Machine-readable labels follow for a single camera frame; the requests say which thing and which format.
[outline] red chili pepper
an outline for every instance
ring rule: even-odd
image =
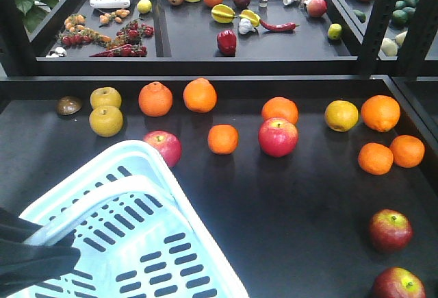
[[[226,29],[218,34],[218,48],[221,53],[226,56],[235,56],[235,48],[237,46],[237,36],[230,29]]]
[[[127,47],[132,47],[132,45],[126,44],[126,45],[123,45],[123,46],[119,46],[117,48],[113,48],[113,49],[110,49],[110,50],[107,50],[107,51],[103,51],[101,53],[95,53],[94,55],[90,55],[90,57],[108,57],[108,56],[112,57],[112,56],[114,56],[114,52],[115,51],[118,51],[118,50],[121,50],[121,49],[127,48]]]
[[[286,24],[280,24],[280,25],[271,25],[271,24],[267,24],[263,20],[260,20],[260,25],[263,26],[265,29],[269,29],[270,31],[274,31],[274,32],[294,31],[295,27],[299,26],[293,22],[288,22]]]

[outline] basket hole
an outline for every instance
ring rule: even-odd
[[[204,276],[204,277],[200,277],[198,279],[188,281],[185,284],[185,287],[187,289],[190,289],[190,288],[195,288],[197,286],[203,286],[204,284],[207,284],[207,283],[210,283],[210,278],[208,276]]]
[[[186,262],[192,262],[197,259],[197,255],[195,253],[191,253],[190,255],[182,256],[175,259],[175,265],[185,264]]]
[[[145,267],[144,272],[145,273],[152,273],[155,271],[160,271],[162,269],[165,269],[166,266],[167,266],[167,264],[165,262],[159,262],[158,264],[154,264],[154,265]]]
[[[195,293],[193,295],[193,298],[210,298],[210,297],[216,297],[218,295],[218,291],[216,289],[210,289],[203,291],[201,293]]]
[[[167,286],[165,288],[158,289],[154,292],[156,297],[162,297],[165,295],[170,295],[171,293],[175,293],[178,290],[177,286]]]
[[[164,239],[164,243],[172,243],[185,238],[185,233],[178,233],[172,236],[168,236]]]
[[[162,253],[160,251],[149,253],[147,255],[144,255],[140,258],[140,262],[148,262],[149,260],[154,260],[157,258],[160,258],[162,256]]]
[[[122,286],[120,288],[120,293],[128,293],[129,291],[134,291],[140,289],[141,286],[142,286],[141,282],[131,283],[126,286]]]
[[[191,274],[195,274],[195,273],[199,273],[204,269],[203,265],[196,265],[196,266],[192,266],[192,267],[188,267],[186,269],[183,269],[181,272],[179,272],[179,274],[181,276],[187,276],[187,275],[191,275]]]
[[[130,272],[119,274],[116,276],[116,282],[132,279],[136,275],[137,275],[137,271],[130,271]]]
[[[166,282],[166,281],[171,280],[171,279],[172,279],[172,274],[167,273],[167,274],[163,274],[163,275],[152,277],[149,280],[149,284],[150,285],[154,285],[154,284]]]

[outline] black surface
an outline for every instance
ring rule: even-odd
[[[38,55],[38,74],[263,75],[268,74],[264,71],[267,66],[269,74],[275,75],[354,72],[360,35],[334,0],[326,0],[327,13],[317,19],[309,18],[296,6],[283,6],[282,0],[269,0],[267,9],[259,8],[258,1],[251,0],[250,9],[260,13],[262,19],[272,24],[294,21],[300,26],[295,32],[272,33],[258,27],[254,34],[238,35],[237,53],[232,58],[218,52],[216,35],[225,29],[234,29],[237,33],[238,17],[233,24],[219,24],[202,1],[184,2],[177,7],[172,7],[167,0],[151,1],[152,13],[140,16],[136,10],[138,0],[133,0],[128,18],[144,18],[156,29],[154,37],[144,40],[149,50],[147,57],[90,59],[90,54],[102,49],[88,45],[68,47],[67,58],[48,59],[46,54],[59,45],[55,37],[64,30],[64,19],[69,14],[83,13],[87,26],[108,36],[115,36],[120,27],[116,23],[99,27],[100,13],[88,5],[88,0],[61,0],[31,37],[32,47]],[[234,8],[232,0],[224,0],[224,3]],[[326,37],[331,23],[343,26],[342,40],[331,42]]]
[[[183,145],[173,173],[251,298],[366,298],[374,278],[389,266],[414,272],[428,297],[437,297],[438,142],[388,77],[373,78],[211,77],[218,105],[195,114],[181,100],[193,77],[161,77],[175,102],[168,115],[156,119],[144,116],[136,101],[148,78],[6,79],[0,86],[9,98],[0,113],[1,204],[20,212],[106,147],[164,129]],[[32,91],[22,89],[27,84]],[[72,116],[55,113],[54,96],[65,89],[86,99],[103,85],[117,87],[123,96],[125,124],[115,137],[91,131],[88,103]],[[341,134],[325,125],[330,101],[342,98],[360,107],[376,94],[399,100],[403,112],[395,129],[382,134],[360,121]],[[264,155],[257,142],[261,107],[276,95],[292,98],[300,110],[297,148],[280,159]],[[207,147],[208,130],[219,123],[240,132],[230,156],[216,156]],[[363,172],[357,164],[361,146],[389,145],[397,134],[414,134],[426,143],[422,165],[393,166],[383,176]],[[391,256],[376,253],[368,240],[368,221],[381,208],[405,213],[415,232],[409,246]]]

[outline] light blue basket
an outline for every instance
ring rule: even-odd
[[[81,257],[70,274],[10,297],[248,297],[160,154],[140,140],[108,148],[21,218],[43,225],[30,245],[74,230]]]

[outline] small white object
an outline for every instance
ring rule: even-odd
[[[131,5],[131,0],[90,0],[94,9],[124,9]]]
[[[242,18],[239,22],[239,33],[247,34],[248,32],[255,32],[255,28],[249,19]]]

